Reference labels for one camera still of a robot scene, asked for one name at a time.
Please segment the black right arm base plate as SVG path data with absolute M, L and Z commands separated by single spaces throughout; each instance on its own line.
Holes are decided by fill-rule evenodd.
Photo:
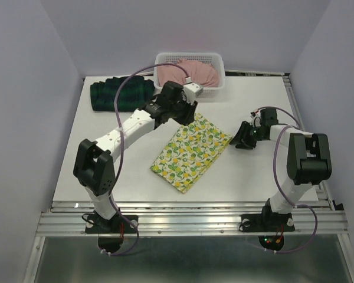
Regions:
M 238 230 L 244 233 L 260 233 L 258 240 L 266 251 L 280 252 L 285 242 L 284 233 L 295 231 L 290 213 L 272 213 L 270 216 L 243 214 L 241 219 Z

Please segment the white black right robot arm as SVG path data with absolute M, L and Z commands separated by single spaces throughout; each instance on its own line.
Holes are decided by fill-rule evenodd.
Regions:
M 293 232 L 292 211 L 301 208 L 301 197 L 313 186 L 329 179 L 332 174 L 328 137 L 309 133 L 296 125 L 281 124 L 278 107 L 264 106 L 251 113 L 252 121 L 243 121 L 231 145 L 252 150 L 260 141 L 274 141 L 273 166 L 277 164 L 278 148 L 287 148 L 287 178 L 276 182 L 277 193 L 269 198 L 259 214 L 242 214 L 241 232 Z

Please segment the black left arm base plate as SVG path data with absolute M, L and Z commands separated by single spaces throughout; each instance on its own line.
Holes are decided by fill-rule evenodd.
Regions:
M 96 212 L 84 213 L 81 218 L 86 225 L 86 234 L 99 235 L 97 245 L 101 254 L 107 256 L 126 255 L 135 248 L 139 241 L 138 217 L 136 215 L 129 215 L 129 222 L 119 215 L 114 215 L 110 220 L 106 220 Z M 126 235 L 136 236 L 134 243 L 129 248 L 124 247 Z

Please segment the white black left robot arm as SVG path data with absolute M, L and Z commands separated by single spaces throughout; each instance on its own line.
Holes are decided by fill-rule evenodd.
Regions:
M 119 126 L 95 141 L 84 139 L 78 146 L 73 175 L 86 188 L 94 205 L 94 213 L 84 218 L 91 226 L 114 232 L 124 219 L 114 203 L 112 190 L 119 171 L 114 168 L 123 159 L 124 151 L 142 136 L 157 129 L 168 120 L 183 126 L 194 121 L 196 98 L 203 92 L 193 82 L 180 85 L 168 81 L 162 91 L 136 109 Z

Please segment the lemon print skirt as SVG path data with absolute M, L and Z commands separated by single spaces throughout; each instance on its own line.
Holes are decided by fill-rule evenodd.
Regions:
M 186 193 L 229 145 L 232 136 L 196 113 L 193 123 L 180 126 L 150 166 L 177 191 Z

